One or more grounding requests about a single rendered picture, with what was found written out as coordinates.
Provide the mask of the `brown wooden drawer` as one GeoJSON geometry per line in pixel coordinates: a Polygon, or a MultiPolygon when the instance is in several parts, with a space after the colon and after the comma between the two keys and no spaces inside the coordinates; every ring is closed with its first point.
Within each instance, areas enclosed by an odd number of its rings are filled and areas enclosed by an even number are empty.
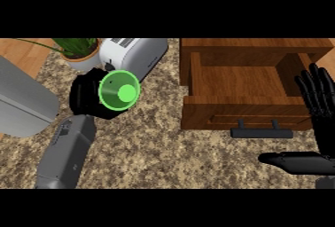
{"type": "Polygon", "coordinates": [[[296,76],[312,63],[306,53],[288,53],[275,66],[207,66],[191,54],[191,94],[219,97],[299,97],[296,76]]]}
{"type": "Polygon", "coordinates": [[[183,98],[183,129],[229,130],[242,120],[247,128],[269,128],[272,120],[293,130],[312,129],[312,120],[301,97],[217,97],[183,98]]]}

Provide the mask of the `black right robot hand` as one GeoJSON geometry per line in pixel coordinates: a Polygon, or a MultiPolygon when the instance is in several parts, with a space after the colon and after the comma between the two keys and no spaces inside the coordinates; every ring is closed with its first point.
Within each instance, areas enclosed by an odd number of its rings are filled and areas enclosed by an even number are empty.
{"type": "Polygon", "coordinates": [[[263,153],[259,161],[293,175],[335,176],[335,81],[316,63],[296,77],[310,113],[318,152],[263,153]]]}

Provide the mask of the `green plant in white pot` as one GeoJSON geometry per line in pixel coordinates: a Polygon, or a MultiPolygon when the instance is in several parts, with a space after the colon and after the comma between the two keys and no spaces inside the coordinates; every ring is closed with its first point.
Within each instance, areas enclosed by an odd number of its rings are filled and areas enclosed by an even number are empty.
{"type": "Polygon", "coordinates": [[[89,71],[99,64],[99,38],[54,38],[59,48],[20,38],[20,41],[34,43],[61,53],[70,67],[77,71],[89,71]]]}

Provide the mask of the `brown wooden cabinet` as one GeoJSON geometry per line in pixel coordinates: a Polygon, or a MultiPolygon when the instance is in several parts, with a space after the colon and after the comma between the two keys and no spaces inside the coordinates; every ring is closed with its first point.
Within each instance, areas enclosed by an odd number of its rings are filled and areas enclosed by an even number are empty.
{"type": "Polygon", "coordinates": [[[328,38],[182,38],[180,85],[189,85],[192,53],[201,54],[207,67],[273,67],[288,53],[306,53],[318,62],[334,49],[328,38]]]}

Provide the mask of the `green cup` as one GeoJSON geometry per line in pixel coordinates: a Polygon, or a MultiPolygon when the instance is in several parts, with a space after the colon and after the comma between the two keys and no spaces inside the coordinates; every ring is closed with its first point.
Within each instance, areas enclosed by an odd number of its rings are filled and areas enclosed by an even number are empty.
{"type": "Polygon", "coordinates": [[[135,74],[114,70],[99,81],[99,101],[113,111],[129,109],[141,96],[142,87],[135,74]]]}

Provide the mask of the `white toaster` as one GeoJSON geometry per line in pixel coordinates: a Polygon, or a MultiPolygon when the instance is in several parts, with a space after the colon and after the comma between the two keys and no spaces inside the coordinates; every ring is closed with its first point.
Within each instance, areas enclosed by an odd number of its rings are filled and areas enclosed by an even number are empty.
{"type": "Polygon", "coordinates": [[[167,50],[167,38],[107,38],[99,47],[99,59],[107,71],[130,71],[142,81],[167,50]]]}

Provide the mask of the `brown wooden drawer front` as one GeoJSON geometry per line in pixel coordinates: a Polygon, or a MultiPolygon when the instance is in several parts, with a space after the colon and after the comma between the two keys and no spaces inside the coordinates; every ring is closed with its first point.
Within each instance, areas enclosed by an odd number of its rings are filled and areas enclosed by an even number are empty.
{"type": "Polygon", "coordinates": [[[183,98],[183,129],[229,130],[242,120],[247,128],[269,128],[272,120],[293,130],[312,129],[312,120],[301,97],[217,97],[183,98]]]}

